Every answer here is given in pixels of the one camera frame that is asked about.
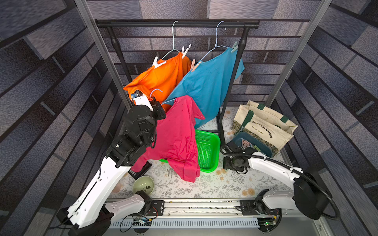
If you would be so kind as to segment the orange garment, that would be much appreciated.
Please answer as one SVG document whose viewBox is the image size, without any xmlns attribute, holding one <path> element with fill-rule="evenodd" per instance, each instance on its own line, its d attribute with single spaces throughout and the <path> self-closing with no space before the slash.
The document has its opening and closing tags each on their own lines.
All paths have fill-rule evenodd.
<svg viewBox="0 0 378 236">
<path fill-rule="evenodd" d="M 138 75 L 132 82 L 124 87 L 130 99 L 131 94 L 136 90 L 145 94 L 150 101 L 158 101 L 165 112 L 171 105 L 163 104 L 184 76 L 190 71 L 192 61 L 182 54 L 166 60 L 166 64 L 159 68 L 149 68 L 147 71 Z"/>
</svg>

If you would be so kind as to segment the pink garment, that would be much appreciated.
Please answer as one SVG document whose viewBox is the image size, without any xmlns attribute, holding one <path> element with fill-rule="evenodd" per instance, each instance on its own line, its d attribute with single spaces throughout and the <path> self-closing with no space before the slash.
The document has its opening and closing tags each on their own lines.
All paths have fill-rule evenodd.
<svg viewBox="0 0 378 236">
<path fill-rule="evenodd" d="M 131 170 L 140 172 L 149 159 L 165 159 L 182 180 L 195 182 L 200 175 L 196 119 L 203 120 L 204 116 L 195 101 L 188 95 L 176 98 L 166 118 L 157 123 L 157 144 L 148 147 Z"/>
</svg>

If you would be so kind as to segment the white clothespin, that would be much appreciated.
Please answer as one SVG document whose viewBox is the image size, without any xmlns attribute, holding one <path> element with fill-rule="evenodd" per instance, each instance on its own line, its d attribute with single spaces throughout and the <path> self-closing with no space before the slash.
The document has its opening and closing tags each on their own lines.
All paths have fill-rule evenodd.
<svg viewBox="0 0 378 236">
<path fill-rule="evenodd" d="M 164 64 L 166 64 L 166 61 L 162 60 L 161 62 L 158 61 L 158 56 L 156 56 L 154 58 L 154 61 L 153 61 L 153 64 L 152 64 L 152 67 L 153 68 L 159 68 L 160 66 L 163 66 Z"/>
<path fill-rule="evenodd" d="M 186 56 L 186 54 L 188 53 L 188 51 L 189 51 L 189 49 L 191 48 L 191 44 L 187 47 L 187 48 L 185 48 L 184 46 L 182 47 L 182 51 L 181 51 L 181 54 L 182 54 L 182 59 L 184 59 L 185 58 L 185 56 Z"/>
<path fill-rule="evenodd" d="M 237 51 L 237 50 L 238 50 L 238 42 L 235 41 L 234 44 L 233 44 L 233 46 L 232 46 L 232 50 L 231 50 L 231 52 L 234 53 L 234 52 Z"/>
</svg>

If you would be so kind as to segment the blue t-shirt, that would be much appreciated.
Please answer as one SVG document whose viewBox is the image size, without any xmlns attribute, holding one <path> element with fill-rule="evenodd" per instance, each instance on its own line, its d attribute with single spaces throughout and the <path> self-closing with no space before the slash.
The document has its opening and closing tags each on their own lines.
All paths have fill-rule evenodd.
<svg viewBox="0 0 378 236">
<path fill-rule="evenodd" d="M 237 53 L 237 50 L 227 48 L 215 58 L 202 62 L 195 71 L 184 76 L 165 103 L 172 105 L 173 99 L 188 95 L 205 117 L 196 119 L 196 128 L 214 119 L 227 95 Z"/>
</svg>

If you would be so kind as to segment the beige clothespin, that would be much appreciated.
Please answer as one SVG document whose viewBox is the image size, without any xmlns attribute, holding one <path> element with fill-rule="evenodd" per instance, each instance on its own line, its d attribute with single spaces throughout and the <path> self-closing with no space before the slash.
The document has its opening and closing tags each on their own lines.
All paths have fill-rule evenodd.
<svg viewBox="0 0 378 236">
<path fill-rule="evenodd" d="M 195 59 L 192 60 L 192 64 L 191 64 L 191 68 L 190 68 L 190 72 L 194 72 L 198 67 L 199 65 L 202 63 L 202 61 L 198 61 L 196 62 Z"/>
</svg>

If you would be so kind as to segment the white plastic hanger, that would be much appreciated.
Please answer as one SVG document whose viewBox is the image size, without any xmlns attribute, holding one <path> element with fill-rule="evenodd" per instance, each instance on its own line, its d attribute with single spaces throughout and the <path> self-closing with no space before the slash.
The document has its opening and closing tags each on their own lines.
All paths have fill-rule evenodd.
<svg viewBox="0 0 378 236">
<path fill-rule="evenodd" d="M 179 21 L 174 21 L 174 23 L 172 24 L 172 28 L 171 28 L 171 31 L 172 31 L 172 49 L 170 51 L 168 51 L 162 58 L 161 60 L 164 60 L 165 57 L 167 57 L 170 53 L 176 51 L 178 53 L 180 53 L 181 51 L 179 51 L 178 49 L 176 49 L 175 47 L 175 24 L 178 23 Z"/>
</svg>

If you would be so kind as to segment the light blue wire hanger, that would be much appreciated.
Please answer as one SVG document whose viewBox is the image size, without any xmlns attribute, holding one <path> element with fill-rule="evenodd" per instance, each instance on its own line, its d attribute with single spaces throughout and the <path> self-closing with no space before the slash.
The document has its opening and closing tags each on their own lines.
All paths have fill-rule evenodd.
<svg viewBox="0 0 378 236">
<path fill-rule="evenodd" d="M 202 61 L 202 64 L 209 61 L 210 59 L 219 56 L 226 50 L 232 50 L 231 42 L 228 42 L 228 38 L 221 37 L 221 32 L 226 31 L 227 29 L 221 29 L 220 26 L 213 28 L 200 28 L 196 29 L 195 32 L 197 35 L 194 36 L 192 40 L 194 50 L 201 52 L 198 54 L 197 58 L 193 58 L 198 61 Z"/>
</svg>

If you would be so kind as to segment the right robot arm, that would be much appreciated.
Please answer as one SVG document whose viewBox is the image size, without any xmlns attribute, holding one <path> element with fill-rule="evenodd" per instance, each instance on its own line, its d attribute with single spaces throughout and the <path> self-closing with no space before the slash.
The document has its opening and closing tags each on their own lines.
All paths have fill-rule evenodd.
<svg viewBox="0 0 378 236">
<path fill-rule="evenodd" d="M 253 169 L 263 172 L 289 187 L 288 191 L 261 191 L 253 202 L 253 209 L 265 215 L 275 209 L 291 209 L 301 212 L 306 217 L 318 220 L 327 217 L 324 210 L 328 205 L 334 209 L 332 219 L 339 219 L 340 212 L 323 181 L 309 171 L 289 166 L 266 156 L 257 149 L 245 149 L 231 141 L 221 147 L 224 155 L 224 169 L 238 174 L 246 174 Z"/>
</svg>

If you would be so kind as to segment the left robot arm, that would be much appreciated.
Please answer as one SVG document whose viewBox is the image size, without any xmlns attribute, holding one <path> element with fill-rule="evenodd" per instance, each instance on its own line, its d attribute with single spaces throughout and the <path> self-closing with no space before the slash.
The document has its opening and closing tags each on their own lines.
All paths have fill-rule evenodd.
<svg viewBox="0 0 378 236">
<path fill-rule="evenodd" d="M 147 148 L 155 147 L 157 122 L 165 118 L 165 111 L 156 100 L 150 101 L 149 106 L 131 107 L 125 132 L 114 138 L 87 188 L 75 203 L 57 213 L 60 223 L 70 226 L 68 235 L 102 236 L 111 223 L 150 211 L 152 199 L 142 190 L 115 203 L 108 204 L 106 200 Z"/>
</svg>

